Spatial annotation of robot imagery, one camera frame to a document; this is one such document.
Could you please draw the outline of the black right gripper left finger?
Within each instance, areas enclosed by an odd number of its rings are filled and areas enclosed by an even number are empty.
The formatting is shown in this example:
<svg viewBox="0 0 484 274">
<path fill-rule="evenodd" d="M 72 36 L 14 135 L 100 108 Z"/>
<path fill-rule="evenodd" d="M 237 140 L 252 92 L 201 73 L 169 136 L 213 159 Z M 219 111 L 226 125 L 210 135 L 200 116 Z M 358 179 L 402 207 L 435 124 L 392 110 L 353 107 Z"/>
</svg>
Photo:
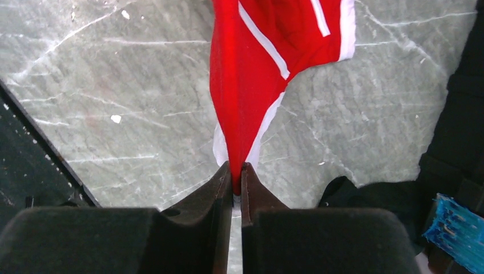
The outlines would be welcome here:
<svg viewBox="0 0 484 274">
<path fill-rule="evenodd" d="M 1 234 L 2 273 L 226 273 L 228 164 L 171 207 L 24 209 Z"/>
</svg>

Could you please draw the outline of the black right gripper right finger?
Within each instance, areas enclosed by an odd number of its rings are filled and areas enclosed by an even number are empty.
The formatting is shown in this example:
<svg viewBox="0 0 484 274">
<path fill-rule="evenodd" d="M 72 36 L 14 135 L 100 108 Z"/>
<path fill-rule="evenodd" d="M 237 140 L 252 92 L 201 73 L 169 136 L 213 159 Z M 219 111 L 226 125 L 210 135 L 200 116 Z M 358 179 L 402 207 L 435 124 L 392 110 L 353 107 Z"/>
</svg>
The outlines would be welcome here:
<svg viewBox="0 0 484 274">
<path fill-rule="evenodd" d="M 389 211 L 291 209 L 241 170 L 244 273 L 419 273 L 409 237 Z"/>
</svg>

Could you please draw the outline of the red white underwear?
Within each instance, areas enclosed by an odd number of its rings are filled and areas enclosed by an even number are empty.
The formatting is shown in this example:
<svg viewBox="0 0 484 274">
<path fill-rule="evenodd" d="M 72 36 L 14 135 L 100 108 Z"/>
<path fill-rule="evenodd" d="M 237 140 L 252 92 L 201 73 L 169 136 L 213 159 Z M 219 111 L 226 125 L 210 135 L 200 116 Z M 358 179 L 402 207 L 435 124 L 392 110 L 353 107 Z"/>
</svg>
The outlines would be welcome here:
<svg viewBox="0 0 484 274">
<path fill-rule="evenodd" d="M 257 166 L 261 138 L 300 72 L 353 56 L 354 1 L 214 1 L 209 91 L 217 116 L 213 153 L 241 194 L 245 163 Z"/>
</svg>

